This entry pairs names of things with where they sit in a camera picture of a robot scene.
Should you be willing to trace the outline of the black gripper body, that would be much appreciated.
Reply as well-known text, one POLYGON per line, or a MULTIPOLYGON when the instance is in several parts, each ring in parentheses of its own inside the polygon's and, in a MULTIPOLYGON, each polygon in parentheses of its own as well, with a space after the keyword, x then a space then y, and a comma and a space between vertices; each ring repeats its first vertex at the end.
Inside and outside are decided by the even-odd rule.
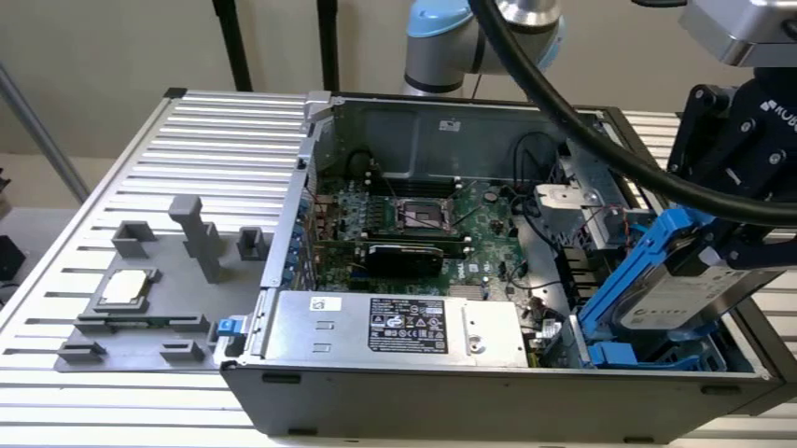
POLYGON ((717 189, 742 197, 796 195, 796 69, 757 68, 732 98, 717 189))

